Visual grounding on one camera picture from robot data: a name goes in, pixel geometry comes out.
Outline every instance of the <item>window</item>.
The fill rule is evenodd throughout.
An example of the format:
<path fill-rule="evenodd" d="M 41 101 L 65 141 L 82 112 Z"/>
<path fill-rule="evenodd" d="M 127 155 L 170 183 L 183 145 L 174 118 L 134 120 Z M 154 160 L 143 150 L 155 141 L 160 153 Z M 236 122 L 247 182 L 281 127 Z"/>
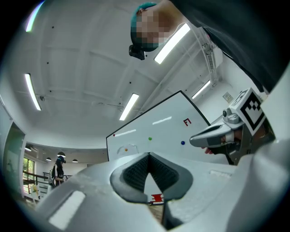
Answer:
<path fill-rule="evenodd" d="M 23 171 L 34 174 L 34 164 L 35 164 L 34 161 L 24 158 Z M 33 184 L 34 181 L 35 181 L 34 176 L 29 175 L 27 173 L 23 173 L 23 188 L 25 192 L 29 193 L 29 184 Z"/>

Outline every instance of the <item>red object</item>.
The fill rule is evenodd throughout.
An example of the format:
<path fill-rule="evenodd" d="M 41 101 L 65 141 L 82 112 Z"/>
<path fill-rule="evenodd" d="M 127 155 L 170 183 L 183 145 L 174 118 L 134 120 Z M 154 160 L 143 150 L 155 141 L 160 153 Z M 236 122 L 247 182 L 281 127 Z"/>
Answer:
<path fill-rule="evenodd" d="M 187 121 L 191 124 L 191 121 L 189 120 L 189 118 L 187 118 L 187 119 L 183 120 L 183 122 L 186 124 L 186 126 L 188 126 Z"/>
<path fill-rule="evenodd" d="M 161 195 L 162 194 L 153 194 L 153 195 L 151 195 L 153 197 L 152 200 L 155 200 L 155 201 L 150 201 L 150 203 L 163 202 Z"/>

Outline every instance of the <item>black clothing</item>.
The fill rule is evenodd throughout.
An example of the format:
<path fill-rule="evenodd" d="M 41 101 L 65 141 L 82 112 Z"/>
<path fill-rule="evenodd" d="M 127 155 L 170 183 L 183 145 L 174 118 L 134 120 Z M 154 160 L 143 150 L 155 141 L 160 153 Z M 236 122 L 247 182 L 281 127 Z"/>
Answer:
<path fill-rule="evenodd" d="M 58 177 L 60 179 L 63 178 L 64 172 L 62 168 L 59 168 L 56 164 L 53 167 L 53 177 Z M 59 185 L 59 181 L 58 180 L 53 180 L 55 186 Z"/>
<path fill-rule="evenodd" d="M 287 6 L 278 1 L 171 0 L 252 79 L 271 91 L 289 60 Z"/>

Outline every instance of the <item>black cap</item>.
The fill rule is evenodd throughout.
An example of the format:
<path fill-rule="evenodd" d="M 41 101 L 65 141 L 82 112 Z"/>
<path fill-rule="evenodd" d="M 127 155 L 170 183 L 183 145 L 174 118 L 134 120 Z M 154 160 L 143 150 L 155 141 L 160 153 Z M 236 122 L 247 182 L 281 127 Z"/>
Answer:
<path fill-rule="evenodd" d="M 60 161 L 62 161 L 63 163 L 66 163 L 66 161 L 64 160 L 64 158 L 61 155 L 58 157 L 58 159 L 60 159 Z"/>

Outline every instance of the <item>doorway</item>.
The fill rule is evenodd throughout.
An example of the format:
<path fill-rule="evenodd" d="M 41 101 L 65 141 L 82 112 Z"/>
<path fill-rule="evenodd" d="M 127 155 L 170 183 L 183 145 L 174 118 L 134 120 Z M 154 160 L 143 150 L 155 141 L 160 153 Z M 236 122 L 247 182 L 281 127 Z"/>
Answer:
<path fill-rule="evenodd" d="M 7 188 L 14 196 L 21 196 L 22 192 L 23 184 L 20 182 L 19 174 L 24 137 L 25 134 L 12 123 L 4 146 L 2 175 Z"/>

